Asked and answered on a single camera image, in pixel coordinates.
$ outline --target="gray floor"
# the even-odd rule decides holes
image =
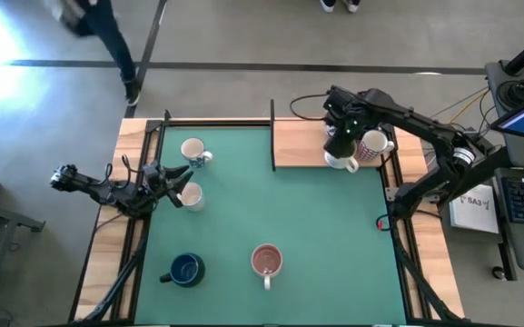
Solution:
[[[158,0],[114,0],[124,36],[141,59]],[[482,67],[524,46],[524,0],[363,0],[356,15],[332,15],[315,0],[169,0],[153,62],[356,64]],[[94,38],[68,35],[39,0],[0,0],[0,62],[13,59],[110,60]],[[278,115],[290,100],[331,84],[378,87],[399,103],[433,114],[485,85],[482,76],[149,69],[137,117]],[[59,164],[101,176],[124,116],[112,68],[0,66],[0,203],[46,220],[43,233],[19,233],[0,273],[0,307],[13,326],[65,322],[98,206],[59,193],[48,181]],[[491,106],[491,100],[485,103]],[[321,101],[299,110],[320,114]],[[451,118],[457,108],[440,115]],[[477,128],[472,107],[457,121]],[[490,133],[489,139],[501,143]],[[497,247],[446,233],[468,317],[524,325],[524,272],[499,282],[489,268]]]

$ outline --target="sneaker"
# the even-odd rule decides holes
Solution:
[[[324,9],[325,12],[331,13],[334,10],[334,3],[332,0],[328,1],[328,3],[331,3],[331,5],[326,5],[325,0],[320,0],[320,4],[322,5],[322,9]]]
[[[124,83],[126,88],[126,102],[128,106],[135,106],[141,97],[141,89],[138,87],[138,82],[134,79],[130,82]]]
[[[348,10],[349,13],[354,14],[359,10],[361,0],[342,0],[342,2],[346,5],[346,10]]]

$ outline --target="pink mug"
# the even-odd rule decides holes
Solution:
[[[392,151],[395,143],[387,139],[387,135],[379,130],[370,130],[365,133],[359,143],[359,160],[369,162],[381,154]]]
[[[270,290],[270,279],[282,268],[282,253],[273,244],[262,244],[253,250],[252,268],[263,278],[263,288]]]

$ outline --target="person's leg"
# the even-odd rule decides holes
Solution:
[[[332,10],[334,10],[336,0],[320,0],[320,4],[322,5],[322,9],[324,9],[325,12],[331,13]]]
[[[139,89],[136,82],[136,67],[126,41],[114,18],[111,0],[98,0],[96,5],[82,4],[84,19],[106,46],[106,49],[120,68],[121,78],[126,87],[129,105],[138,103]]]
[[[359,5],[361,4],[361,0],[342,0],[342,2],[346,5],[346,9],[349,13],[352,14],[359,10]]]

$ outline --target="green table surface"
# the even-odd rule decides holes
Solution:
[[[167,127],[162,164],[185,164],[180,145],[201,138],[213,161],[195,172],[201,212],[163,199],[153,214],[136,323],[405,323],[380,173],[328,168],[272,171],[267,128]],[[272,289],[252,270],[253,249],[273,243],[283,267]],[[197,253],[206,266],[190,289],[159,283],[173,258]]]

